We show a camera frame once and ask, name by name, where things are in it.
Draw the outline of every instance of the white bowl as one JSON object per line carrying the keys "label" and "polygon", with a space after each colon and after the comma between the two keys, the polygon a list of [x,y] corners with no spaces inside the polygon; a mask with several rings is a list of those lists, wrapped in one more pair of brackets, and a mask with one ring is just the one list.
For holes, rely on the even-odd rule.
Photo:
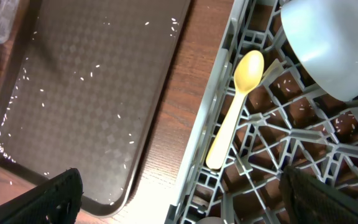
{"label": "white bowl", "polygon": [[292,0],[281,11],[287,39],[310,76],[341,101],[358,95],[358,0]]}

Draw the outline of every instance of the wooden surface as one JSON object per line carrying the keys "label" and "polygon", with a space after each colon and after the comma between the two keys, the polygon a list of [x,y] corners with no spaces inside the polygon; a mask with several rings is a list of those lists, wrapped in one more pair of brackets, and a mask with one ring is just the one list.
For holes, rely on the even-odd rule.
{"label": "wooden surface", "polygon": [[[0,45],[0,80],[10,75],[4,69],[28,2],[21,0],[11,38]],[[232,4],[233,0],[193,0],[127,205],[112,218],[80,212],[77,223],[163,223]],[[0,168],[0,204],[32,187]]]}

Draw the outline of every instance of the spoon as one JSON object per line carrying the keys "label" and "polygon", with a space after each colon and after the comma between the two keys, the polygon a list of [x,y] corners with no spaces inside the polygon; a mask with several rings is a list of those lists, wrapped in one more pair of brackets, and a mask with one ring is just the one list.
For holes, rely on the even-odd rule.
{"label": "spoon", "polygon": [[253,50],[242,58],[234,72],[236,94],[206,157],[210,169],[220,169],[230,148],[239,113],[249,92],[258,86],[264,71],[262,54]]}

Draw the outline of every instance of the gray dish rack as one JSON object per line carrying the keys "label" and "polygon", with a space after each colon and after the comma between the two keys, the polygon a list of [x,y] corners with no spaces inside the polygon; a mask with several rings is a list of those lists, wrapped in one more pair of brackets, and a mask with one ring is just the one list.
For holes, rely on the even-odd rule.
{"label": "gray dish rack", "polygon": [[[358,199],[358,98],[333,101],[304,75],[280,24],[280,9],[286,2],[234,1],[166,223],[196,223],[210,216],[221,217],[223,223],[286,223],[278,183],[288,165],[350,196],[356,191]],[[266,29],[255,30],[252,16],[264,11],[261,6],[271,12]],[[263,53],[266,65],[273,66],[246,99],[223,167],[211,170],[204,161],[223,121],[225,105],[235,93],[234,69],[254,49]],[[262,108],[256,106],[256,98],[262,99]],[[302,122],[297,123],[299,116]]]}

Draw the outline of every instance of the wooden table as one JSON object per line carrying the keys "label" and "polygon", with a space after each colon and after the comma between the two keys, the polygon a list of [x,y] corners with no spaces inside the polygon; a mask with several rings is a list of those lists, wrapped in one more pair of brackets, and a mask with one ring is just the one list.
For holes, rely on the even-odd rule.
{"label": "wooden table", "polygon": [[[28,2],[21,0],[11,37],[0,45],[0,80]],[[97,219],[80,212],[78,223],[163,223],[232,4],[233,0],[193,0],[132,196],[114,217]],[[0,204],[32,187],[0,168]]]}

